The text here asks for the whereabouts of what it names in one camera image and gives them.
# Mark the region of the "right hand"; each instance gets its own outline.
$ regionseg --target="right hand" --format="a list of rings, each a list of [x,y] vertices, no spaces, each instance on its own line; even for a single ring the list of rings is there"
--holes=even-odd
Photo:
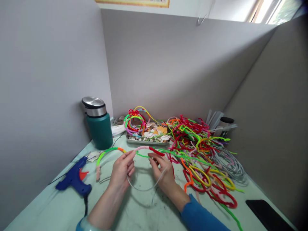
[[[158,180],[158,178],[161,176],[163,170],[166,169],[164,171],[164,175],[159,180],[158,185],[166,195],[170,194],[171,191],[177,186],[177,183],[173,177],[172,163],[165,157],[155,153],[149,153],[149,157],[149,161],[152,165],[154,177],[156,180]]]

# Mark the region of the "table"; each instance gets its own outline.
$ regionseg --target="table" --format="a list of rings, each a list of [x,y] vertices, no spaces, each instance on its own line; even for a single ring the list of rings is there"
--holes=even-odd
[[[114,142],[119,137],[120,135],[115,136]],[[134,150],[137,146],[128,144],[126,142],[126,136],[123,134],[116,141],[115,147],[121,147],[126,151],[130,151]],[[66,173],[76,161],[90,151],[97,151],[93,141],[91,141],[57,177]],[[140,150],[139,152],[140,154],[146,155],[149,150]],[[102,158],[101,163],[103,166],[101,168],[101,179],[111,175],[113,162],[121,154],[122,152],[115,150],[107,153]],[[132,178],[134,180],[134,186],[140,189],[152,187],[155,180],[148,159],[136,156],[134,160],[136,167],[134,178]],[[96,182],[95,166],[96,161],[93,163],[88,162],[82,170],[83,172],[90,171],[84,181],[85,184],[92,185],[92,191],[89,195],[89,211],[94,207],[109,183],[109,181],[102,184]],[[173,164],[173,166],[175,180],[183,188],[184,184],[187,182],[182,172],[183,167],[180,164]],[[63,192],[56,191],[55,185],[57,183],[58,181],[47,186],[5,230],[75,230],[77,223],[84,215],[85,206],[83,198],[79,196],[72,187],[69,187]],[[265,227],[245,203],[246,200],[260,199],[267,201],[294,230],[297,230],[251,179],[249,179],[248,186],[237,186],[237,188],[245,190],[245,193],[237,191],[231,192],[238,202],[238,207],[231,211],[241,222],[243,230],[266,231]],[[194,190],[190,187],[188,187],[187,193],[192,193],[192,195],[196,197]],[[230,230],[239,230],[233,218],[218,203],[211,200],[206,193],[200,194],[200,201],[202,206],[210,211]],[[140,192],[130,187],[124,197],[112,230],[184,231],[186,228],[180,220],[179,212],[176,207],[159,188],[147,192]]]

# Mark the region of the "gray partition wall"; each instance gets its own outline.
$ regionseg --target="gray partition wall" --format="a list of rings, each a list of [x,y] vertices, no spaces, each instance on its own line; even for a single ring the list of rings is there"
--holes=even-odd
[[[225,110],[239,126],[229,149],[300,229],[308,184],[307,25],[302,16],[277,27]]]
[[[90,141],[86,95],[112,114],[97,4],[1,0],[0,230]]]
[[[223,110],[273,25],[102,10],[115,116],[145,106],[157,119]]]

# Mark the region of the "finger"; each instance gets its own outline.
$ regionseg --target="finger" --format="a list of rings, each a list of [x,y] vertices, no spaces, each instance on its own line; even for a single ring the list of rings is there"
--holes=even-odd
[[[132,160],[134,160],[134,157],[136,155],[136,152],[135,151],[131,151],[126,157],[125,159],[123,160],[123,163],[125,165],[128,165],[129,162],[131,162]]]
[[[127,165],[130,166],[133,163],[134,163],[134,160],[131,160]]]
[[[130,166],[128,166],[127,173],[129,173],[134,167],[135,167],[134,164],[131,164]]]
[[[161,174],[158,166],[156,165],[155,161],[152,158],[149,158],[150,164],[152,165],[152,169],[155,176],[159,176]]]
[[[162,166],[162,167],[166,166],[166,160],[167,159],[165,157],[157,155],[156,153],[149,153],[148,155],[149,155],[149,157],[154,158],[160,164],[160,166]]]
[[[129,154],[131,154],[131,152],[133,152],[133,150],[132,150],[132,151],[128,151],[128,152],[126,152],[126,153],[123,153],[123,154],[119,157],[119,159],[125,159]]]
[[[134,174],[134,172],[135,172],[135,167],[133,167],[133,168],[130,170],[130,172],[128,173],[128,176],[133,175],[133,174]]]

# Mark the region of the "smartphone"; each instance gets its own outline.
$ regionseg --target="smartphone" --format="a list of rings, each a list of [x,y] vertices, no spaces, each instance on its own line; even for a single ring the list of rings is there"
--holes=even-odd
[[[246,200],[246,204],[268,231],[294,231],[266,201]]]

